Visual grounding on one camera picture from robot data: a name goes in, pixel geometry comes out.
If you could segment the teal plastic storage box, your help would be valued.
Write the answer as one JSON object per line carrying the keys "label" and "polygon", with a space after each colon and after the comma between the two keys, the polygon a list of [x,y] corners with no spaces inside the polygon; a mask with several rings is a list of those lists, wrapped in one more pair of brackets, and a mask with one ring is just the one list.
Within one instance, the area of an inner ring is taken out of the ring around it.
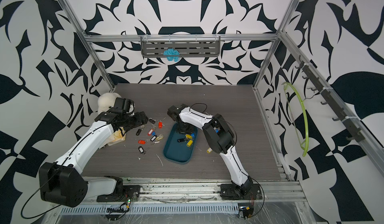
{"label": "teal plastic storage box", "polygon": [[194,152],[194,144],[196,143],[198,136],[198,129],[193,126],[193,132],[190,134],[193,143],[188,146],[190,139],[185,141],[186,134],[177,132],[177,125],[178,124],[174,124],[171,129],[170,135],[164,146],[163,155],[167,160],[174,163],[187,164],[191,160]]}

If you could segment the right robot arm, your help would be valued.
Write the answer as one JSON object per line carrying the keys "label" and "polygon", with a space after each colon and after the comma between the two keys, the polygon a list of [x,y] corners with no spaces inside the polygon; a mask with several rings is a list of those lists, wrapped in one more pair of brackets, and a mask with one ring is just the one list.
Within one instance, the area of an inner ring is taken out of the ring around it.
{"label": "right robot arm", "polygon": [[201,129],[209,148],[223,159],[232,183],[222,188],[222,197],[235,199],[245,197],[250,193],[253,180],[237,154],[237,134],[231,130],[230,124],[220,114],[203,114],[185,104],[179,107],[171,106],[167,114],[185,134],[190,133],[194,127]]}

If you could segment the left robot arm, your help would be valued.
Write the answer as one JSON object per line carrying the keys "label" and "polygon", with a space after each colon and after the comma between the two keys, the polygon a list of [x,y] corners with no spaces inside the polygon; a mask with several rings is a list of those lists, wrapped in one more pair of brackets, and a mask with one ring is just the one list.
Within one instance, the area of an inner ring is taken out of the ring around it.
{"label": "left robot arm", "polygon": [[82,173],[92,156],[116,131],[123,132],[147,124],[145,112],[136,112],[135,103],[118,97],[114,105],[95,118],[86,134],[55,162],[39,169],[40,196],[43,201],[74,208],[84,200],[119,202],[129,198],[118,177],[84,178]]}

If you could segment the tissue packet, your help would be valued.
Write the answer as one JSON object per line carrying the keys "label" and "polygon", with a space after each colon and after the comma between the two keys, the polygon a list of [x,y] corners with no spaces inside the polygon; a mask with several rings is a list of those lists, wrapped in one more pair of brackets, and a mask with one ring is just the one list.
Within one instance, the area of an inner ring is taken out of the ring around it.
{"label": "tissue packet", "polygon": [[107,140],[106,145],[112,146],[126,140],[126,136],[120,130],[114,132]]}

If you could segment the white teddy bear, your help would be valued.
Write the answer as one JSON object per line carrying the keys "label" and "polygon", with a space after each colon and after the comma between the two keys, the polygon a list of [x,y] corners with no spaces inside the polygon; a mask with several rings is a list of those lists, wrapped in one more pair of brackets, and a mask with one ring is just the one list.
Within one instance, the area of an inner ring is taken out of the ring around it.
{"label": "white teddy bear", "polygon": [[105,93],[98,99],[98,114],[108,111],[115,104],[115,100],[121,98],[117,93]]}

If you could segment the teal scrunchie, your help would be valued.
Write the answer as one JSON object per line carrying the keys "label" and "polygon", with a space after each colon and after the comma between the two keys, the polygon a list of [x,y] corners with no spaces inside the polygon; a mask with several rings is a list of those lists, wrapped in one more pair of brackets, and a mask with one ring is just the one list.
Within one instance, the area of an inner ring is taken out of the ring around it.
{"label": "teal scrunchie", "polygon": [[178,62],[180,60],[180,53],[174,48],[168,48],[163,52],[163,55],[168,61]]}

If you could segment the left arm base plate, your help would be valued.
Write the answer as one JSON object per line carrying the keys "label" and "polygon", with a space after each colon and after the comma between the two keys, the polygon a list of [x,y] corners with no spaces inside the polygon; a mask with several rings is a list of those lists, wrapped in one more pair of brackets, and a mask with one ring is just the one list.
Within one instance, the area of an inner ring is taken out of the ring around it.
{"label": "left arm base plate", "polygon": [[97,202],[127,202],[128,200],[137,199],[140,196],[140,190],[140,185],[117,185],[112,194],[98,196]]}

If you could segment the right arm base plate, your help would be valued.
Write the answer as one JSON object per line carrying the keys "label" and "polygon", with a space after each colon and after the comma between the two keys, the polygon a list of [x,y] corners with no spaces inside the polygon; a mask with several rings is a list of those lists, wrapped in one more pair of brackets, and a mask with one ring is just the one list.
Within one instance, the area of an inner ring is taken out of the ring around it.
{"label": "right arm base plate", "polygon": [[263,194],[258,184],[252,184],[246,191],[235,184],[221,184],[220,196],[224,200],[262,200]]}

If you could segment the grey wall shelf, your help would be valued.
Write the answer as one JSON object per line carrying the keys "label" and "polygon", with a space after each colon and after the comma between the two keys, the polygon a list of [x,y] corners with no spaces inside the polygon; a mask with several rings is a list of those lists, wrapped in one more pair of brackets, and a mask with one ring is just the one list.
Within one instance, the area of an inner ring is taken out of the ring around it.
{"label": "grey wall shelf", "polygon": [[180,57],[217,57],[221,52],[219,36],[145,36],[140,45],[142,55],[147,58],[165,58],[163,52],[168,48],[178,50]]}

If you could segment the black hook rail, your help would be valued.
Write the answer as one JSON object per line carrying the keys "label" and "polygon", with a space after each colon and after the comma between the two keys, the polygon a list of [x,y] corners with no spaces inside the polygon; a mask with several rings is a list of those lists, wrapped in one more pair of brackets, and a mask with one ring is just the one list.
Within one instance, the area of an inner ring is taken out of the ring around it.
{"label": "black hook rail", "polygon": [[297,69],[302,69],[305,73],[304,79],[308,79],[314,85],[311,90],[314,93],[318,93],[324,101],[321,102],[321,105],[327,105],[335,113],[336,117],[333,117],[332,120],[335,122],[341,122],[349,134],[347,134],[346,139],[348,141],[355,140],[356,142],[361,142],[365,140],[361,128],[354,123],[353,119],[357,117],[352,116],[347,107],[341,101],[340,97],[334,91],[334,89],[327,84],[323,79],[317,69],[314,67],[313,63],[305,63],[302,60],[301,55],[299,56],[299,66]]}

